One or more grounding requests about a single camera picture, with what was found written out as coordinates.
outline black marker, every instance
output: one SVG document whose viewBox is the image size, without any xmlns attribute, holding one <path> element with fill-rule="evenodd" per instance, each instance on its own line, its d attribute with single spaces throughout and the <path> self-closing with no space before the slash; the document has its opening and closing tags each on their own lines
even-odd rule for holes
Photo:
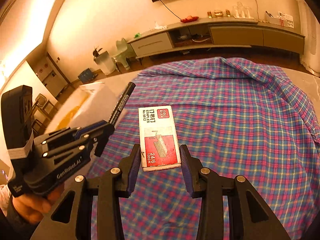
<svg viewBox="0 0 320 240">
<path fill-rule="evenodd" d="M 127 103 L 128 99 L 131 96 L 135 87 L 136 87 L 135 83 L 129 82 L 127 88 L 124 90 L 120 100 L 118 101 L 115 109 L 113 110 L 113 112 L 109 118 L 108 123 L 111 123 L 113 125 L 116 124 L 116 122 L 119 118 L 119 115 L 121 114 L 125 104 Z"/>
</svg>

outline white rubber band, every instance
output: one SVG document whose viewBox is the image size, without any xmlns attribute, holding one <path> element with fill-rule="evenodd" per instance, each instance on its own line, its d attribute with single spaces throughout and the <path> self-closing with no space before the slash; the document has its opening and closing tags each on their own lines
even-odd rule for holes
<svg viewBox="0 0 320 240">
<path fill-rule="evenodd" d="M 26 143 L 25 147 L 15 148 L 15 149 L 8 149 L 8 154 L 11 160 L 14 159 L 22 159 L 28 157 L 29 152 L 31 151 L 32 144 L 33 144 L 33 131 L 31 132 L 31 136 Z"/>
</svg>

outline silver bolt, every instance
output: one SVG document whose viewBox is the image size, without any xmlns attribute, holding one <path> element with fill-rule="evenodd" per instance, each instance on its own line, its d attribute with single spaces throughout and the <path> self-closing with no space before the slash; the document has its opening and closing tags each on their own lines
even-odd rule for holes
<svg viewBox="0 0 320 240">
<path fill-rule="evenodd" d="M 118 174 L 120 172 L 120 169 L 119 168 L 112 168 L 111 169 L 111 173 L 112 174 Z"/>
<path fill-rule="evenodd" d="M 201 173 L 203 174 L 209 174 L 210 173 L 210 170 L 208 168 L 202 168 L 201 169 Z"/>
<path fill-rule="evenodd" d="M 84 179 L 84 177 L 82 175 L 78 175 L 75 177 L 76 182 L 81 182 L 81 181 L 83 181 L 83 179 Z"/>
<path fill-rule="evenodd" d="M 245 177 L 240 175 L 240 176 L 237 177 L 237 181 L 245 182 Z"/>
</svg>

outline white and red box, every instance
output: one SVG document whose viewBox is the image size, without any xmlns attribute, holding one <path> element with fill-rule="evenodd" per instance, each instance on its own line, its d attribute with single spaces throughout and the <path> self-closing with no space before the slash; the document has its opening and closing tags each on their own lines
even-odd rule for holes
<svg viewBox="0 0 320 240">
<path fill-rule="evenodd" d="M 143 171 L 181 166 L 171 106 L 140 107 L 139 128 Z"/>
</svg>

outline green plastic chair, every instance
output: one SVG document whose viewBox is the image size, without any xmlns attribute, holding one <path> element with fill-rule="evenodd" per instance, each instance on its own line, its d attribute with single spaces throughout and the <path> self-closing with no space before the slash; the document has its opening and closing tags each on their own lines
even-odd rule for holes
<svg viewBox="0 0 320 240">
<path fill-rule="evenodd" d="M 122 38 L 121 41 L 116 41 L 116 47 L 118 52 L 116 55 L 112 56 L 113 61 L 115 63 L 120 62 L 126 70 L 130 69 L 127 58 L 136 57 L 136 53 L 134 52 L 132 46 L 127 44 L 127 41 Z"/>
</svg>

